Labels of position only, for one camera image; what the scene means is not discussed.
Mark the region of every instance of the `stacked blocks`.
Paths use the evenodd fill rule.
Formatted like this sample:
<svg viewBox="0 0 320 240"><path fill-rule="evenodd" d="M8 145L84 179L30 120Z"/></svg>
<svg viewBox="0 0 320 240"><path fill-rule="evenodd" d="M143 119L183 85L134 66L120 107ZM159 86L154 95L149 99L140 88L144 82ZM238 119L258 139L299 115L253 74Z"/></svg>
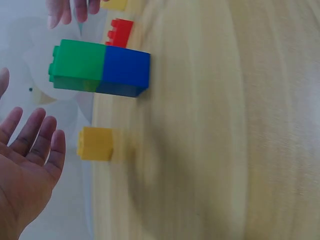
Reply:
<svg viewBox="0 0 320 240"><path fill-rule="evenodd" d="M113 30L108 32L109 41L105 44L109 46L126 48L130 32L134 22L116 18L111 21Z"/></svg>
<svg viewBox="0 0 320 240"><path fill-rule="evenodd" d="M150 54L62 39L49 67L56 89L137 97L149 87Z"/></svg>
<svg viewBox="0 0 320 240"><path fill-rule="evenodd" d="M100 7L103 9L124 11L127 6L127 0L109 0L100 1Z"/></svg>
<svg viewBox="0 0 320 240"><path fill-rule="evenodd" d="M77 155L82 160L110 161L114 151L110 128L84 127L79 132Z"/></svg>

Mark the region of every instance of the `human hand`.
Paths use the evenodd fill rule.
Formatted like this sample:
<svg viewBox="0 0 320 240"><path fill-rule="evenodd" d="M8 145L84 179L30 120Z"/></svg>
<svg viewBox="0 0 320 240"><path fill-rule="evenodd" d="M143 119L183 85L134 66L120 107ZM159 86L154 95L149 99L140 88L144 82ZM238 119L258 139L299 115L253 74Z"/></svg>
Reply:
<svg viewBox="0 0 320 240"><path fill-rule="evenodd" d="M80 23L83 23L88 18L88 11L90 14L97 14L100 9L100 0L74 0L76 18ZM48 28L55 28L61 21L63 24L71 22L70 0L46 0L46 7L48 8Z"/></svg>
<svg viewBox="0 0 320 240"><path fill-rule="evenodd" d="M0 71L0 97L8 84L9 71L4 68ZM16 107L0 124L1 240L17 240L24 228L42 212L65 162L65 134L56 130L56 119L46 117L43 108L30 115L16 140L7 146L22 113L23 110Z"/></svg>

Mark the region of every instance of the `wood grain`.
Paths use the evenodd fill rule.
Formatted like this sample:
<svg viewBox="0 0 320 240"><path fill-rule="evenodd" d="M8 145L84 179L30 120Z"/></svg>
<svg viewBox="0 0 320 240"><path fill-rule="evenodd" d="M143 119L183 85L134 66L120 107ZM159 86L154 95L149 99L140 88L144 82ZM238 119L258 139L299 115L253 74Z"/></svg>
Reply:
<svg viewBox="0 0 320 240"><path fill-rule="evenodd" d="M139 6L151 86L95 96L117 146L92 164L95 238L319 239L320 2Z"/></svg>

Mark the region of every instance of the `red block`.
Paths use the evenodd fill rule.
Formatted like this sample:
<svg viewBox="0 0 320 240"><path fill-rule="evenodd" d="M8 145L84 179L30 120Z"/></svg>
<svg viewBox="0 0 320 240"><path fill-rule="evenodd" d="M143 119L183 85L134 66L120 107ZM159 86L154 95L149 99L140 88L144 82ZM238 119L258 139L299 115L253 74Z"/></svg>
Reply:
<svg viewBox="0 0 320 240"><path fill-rule="evenodd" d="M109 41L106 41L105 45L126 48L133 25L133 21L120 18L112 20L113 30L108 32Z"/></svg>

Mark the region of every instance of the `blue block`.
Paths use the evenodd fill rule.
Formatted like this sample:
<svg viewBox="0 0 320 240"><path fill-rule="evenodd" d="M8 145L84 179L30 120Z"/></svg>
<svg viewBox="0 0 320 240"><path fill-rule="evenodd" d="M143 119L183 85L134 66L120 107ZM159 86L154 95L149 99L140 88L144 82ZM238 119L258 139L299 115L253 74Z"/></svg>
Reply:
<svg viewBox="0 0 320 240"><path fill-rule="evenodd" d="M103 74L97 93L137 97L149 87L150 54L106 46Z"/></svg>

